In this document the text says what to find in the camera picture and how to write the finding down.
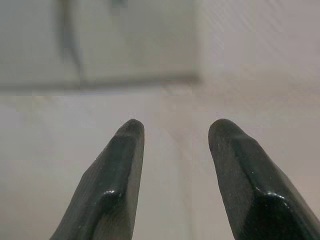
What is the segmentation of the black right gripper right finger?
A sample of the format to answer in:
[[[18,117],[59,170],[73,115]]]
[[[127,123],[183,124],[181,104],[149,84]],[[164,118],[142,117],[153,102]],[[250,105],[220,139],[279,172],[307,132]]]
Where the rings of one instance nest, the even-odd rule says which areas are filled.
[[[219,119],[208,144],[234,240],[320,240],[320,220],[254,138]]]

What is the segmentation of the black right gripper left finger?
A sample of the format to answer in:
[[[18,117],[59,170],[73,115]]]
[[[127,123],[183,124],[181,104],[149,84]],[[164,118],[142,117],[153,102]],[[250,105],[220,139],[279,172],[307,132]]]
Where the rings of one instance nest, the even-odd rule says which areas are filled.
[[[144,125],[128,120],[82,175],[49,240],[132,240],[144,146]]]

